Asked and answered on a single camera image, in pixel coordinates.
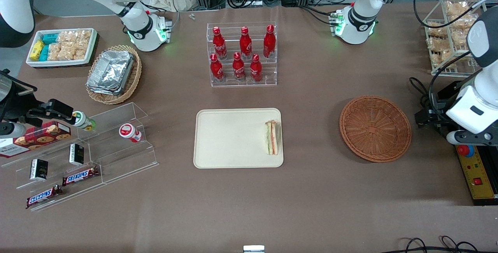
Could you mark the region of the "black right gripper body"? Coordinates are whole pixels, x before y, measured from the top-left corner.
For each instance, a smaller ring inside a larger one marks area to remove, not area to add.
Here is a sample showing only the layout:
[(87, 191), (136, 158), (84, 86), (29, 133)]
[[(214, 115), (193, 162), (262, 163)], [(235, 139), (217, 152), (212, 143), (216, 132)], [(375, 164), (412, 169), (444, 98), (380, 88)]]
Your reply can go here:
[(37, 87), (10, 76), (9, 72), (1, 71), (1, 119), (17, 122), (39, 105), (34, 95)]

